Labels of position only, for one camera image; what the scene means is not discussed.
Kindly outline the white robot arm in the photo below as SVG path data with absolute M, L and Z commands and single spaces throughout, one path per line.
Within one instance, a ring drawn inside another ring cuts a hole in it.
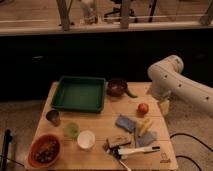
M 148 68 L 152 80 L 149 93 L 161 100 L 174 93 L 213 119 L 213 88 L 184 77 L 184 63 L 177 55 L 170 55 Z

